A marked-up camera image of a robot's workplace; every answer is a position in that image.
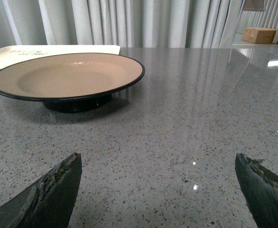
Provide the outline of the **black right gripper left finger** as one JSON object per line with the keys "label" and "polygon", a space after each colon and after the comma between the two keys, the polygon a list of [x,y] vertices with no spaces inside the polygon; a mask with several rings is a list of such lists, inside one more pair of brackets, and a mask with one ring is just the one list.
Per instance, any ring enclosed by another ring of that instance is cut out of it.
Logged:
{"label": "black right gripper left finger", "polygon": [[81,155],[73,153],[0,206],[0,228],[68,227],[81,174]]}

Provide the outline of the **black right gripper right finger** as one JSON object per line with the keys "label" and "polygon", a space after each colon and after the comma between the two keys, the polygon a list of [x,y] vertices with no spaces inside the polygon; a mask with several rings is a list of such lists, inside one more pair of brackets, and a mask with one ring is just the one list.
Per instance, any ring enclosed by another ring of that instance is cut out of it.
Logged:
{"label": "black right gripper right finger", "polygon": [[278,228],[278,175],[238,153],[235,172],[247,206],[259,228]]}

